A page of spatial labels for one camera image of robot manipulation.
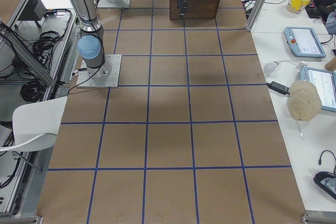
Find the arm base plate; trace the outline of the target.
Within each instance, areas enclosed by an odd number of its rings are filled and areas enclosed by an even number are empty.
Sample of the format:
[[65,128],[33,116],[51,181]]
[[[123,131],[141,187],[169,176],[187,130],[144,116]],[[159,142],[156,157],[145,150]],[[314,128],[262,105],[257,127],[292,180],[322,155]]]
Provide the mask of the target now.
[[105,55],[105,63],[99,69],[79,72],[77,83],[79,88],[117,88],[119,82],[122,55]]
[[107,8],[107,9],[128,9],[130,7],[131,0],[99,0],[97,2],[98,8]]

